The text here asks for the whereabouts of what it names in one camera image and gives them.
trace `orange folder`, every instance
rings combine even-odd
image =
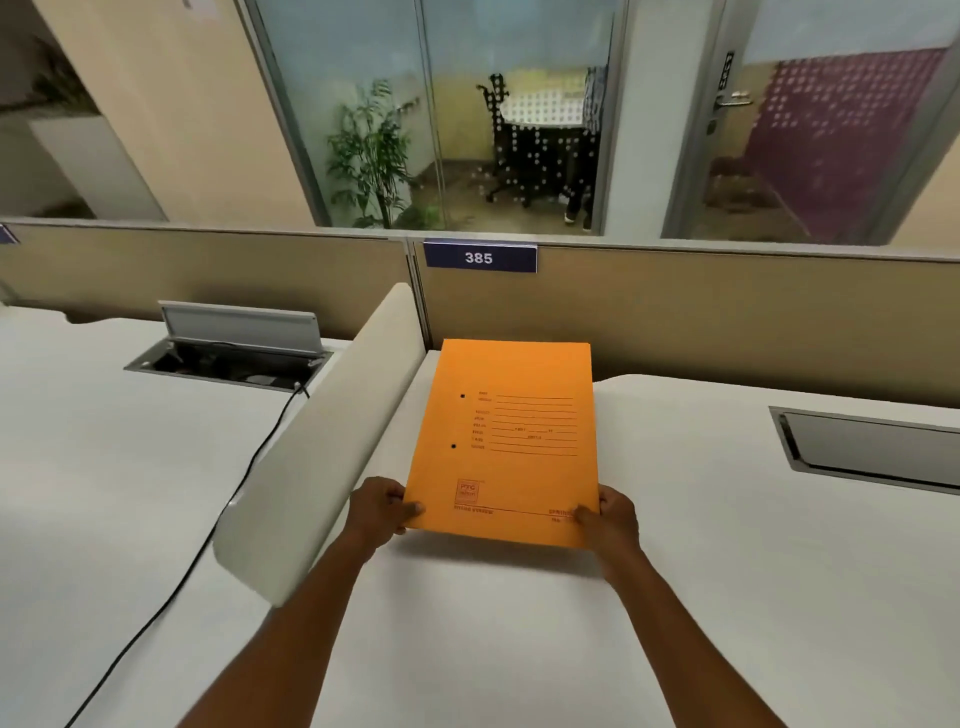
[[[572,511],[599,510],[589,344],[447,339],[405,500],[409,525],[584,546]]]

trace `door handle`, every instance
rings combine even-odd
[[[754,100],[750,97],[750,91],[734,91],[730,95],[730,101],[725,101],[723,94],[718,94],[716,101],[713,102],[713,110],[731,109],[735,107],[752,106]]]

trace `person's leg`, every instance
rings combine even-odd
[[[587,201],[584,203],[584,230],[588,231],[593,228],[593,190],[589,192]]]
[[[573,185],[573,191],[570,192],[570,201],[566,204],[564,213],[564,222],[573,225],[577,221],[577,215],[580,213],[580,206],[584,201],[584,188],[579,184]]]

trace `blue label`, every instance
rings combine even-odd
[[[16,239],[6,225],[0,225],[0,245],[19,245],[20,241]]]
[[[475,271],[536,273],[533,243],[474,243],[466,240],[424,240],[429,268],[468,268]]]

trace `hand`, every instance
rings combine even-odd
[[[577,506],[573,518],[584,528],[587,544],[596,554],[604,578],[611,581],[625,558],[642,554],[634,502],[613,488],[600,486],[600,513]]]
[[[343,536],[356,544],[369,559],[396,533],[406,533],[403,524],[423,512],[422,503],[404,503],[405,488],[389,477],[369,477],[350,494]]]

